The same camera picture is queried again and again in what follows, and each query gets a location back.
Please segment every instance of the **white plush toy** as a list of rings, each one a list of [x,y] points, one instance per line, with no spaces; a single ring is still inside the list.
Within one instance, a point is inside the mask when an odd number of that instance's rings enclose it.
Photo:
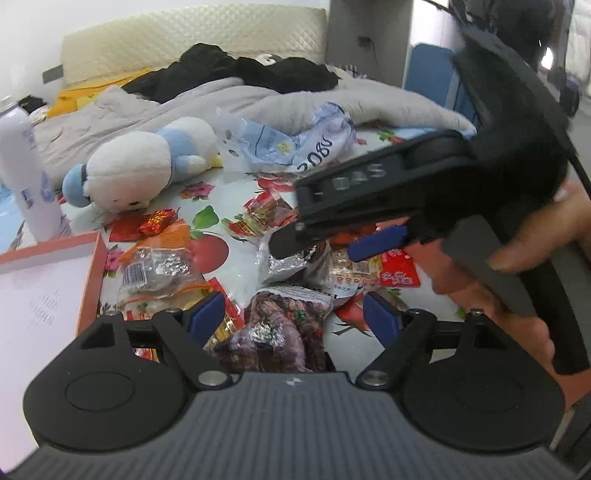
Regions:
[[[221,167],[216,136],[205,121],[184,117],[159,132],[131,132],[101,145],[64,178],[66,201],[107,212],[146,208],[171,183]]]

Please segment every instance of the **gray blanket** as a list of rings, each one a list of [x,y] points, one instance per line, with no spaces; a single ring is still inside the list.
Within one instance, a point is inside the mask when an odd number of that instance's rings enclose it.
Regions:
[[[378,119],[395,127],[473,128],[466,118],[421,95],[372,80],[345,79],[327,92],[281,95],[228,78],[162,105],[110,87],[82,110],[37,125],[35,137],[43,166],[52,184],[60,187],[73,165],[87,162],[98,146],[127,132],[154,132],[183,116],[213,124],[219,108],[293,135],[310,126],[313,112],[325,102],[340,105],[355,125]]]

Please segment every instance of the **barcode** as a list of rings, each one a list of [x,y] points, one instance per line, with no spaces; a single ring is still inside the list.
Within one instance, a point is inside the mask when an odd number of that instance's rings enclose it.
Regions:
[[[126,267],[125,272],[123,274],[123,285],[133,285],[134,287],[142,287],[147,284],[148,279],[146,278],[144,262],[134,262]]]

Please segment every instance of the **red candy wrapper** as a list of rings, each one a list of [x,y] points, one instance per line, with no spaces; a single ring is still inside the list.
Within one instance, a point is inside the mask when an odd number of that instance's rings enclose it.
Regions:
[[[268,190],[244,204],[245,210],[258,222],[263,232],[269,228],[284,226],[293,222],[297,214],[281,196]]]
[[[169,208],[166,210],[156,210],[150,215],[150,218],[139,226],[139,231],[144,236],[156,236],[176,222],[178,219],[177,211]]]
[[[379,283],[385,287],[420,287],[414,260],[404,250],[394,249],[380,255],[382,271]]]
[[[141,240],[144,235],[139,231],[139,227],[151,216],[150,213],[129,213],[117,218],[109,225],[111,227],[109,242],[136,242]]]

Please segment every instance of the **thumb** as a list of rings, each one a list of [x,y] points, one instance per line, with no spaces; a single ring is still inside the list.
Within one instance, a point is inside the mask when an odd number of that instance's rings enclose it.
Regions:
[[[540,265],[557,248],[591,233],[591,201],[583,189],[533,213],[513,240],[490,259],[493,270],[519,273]]]

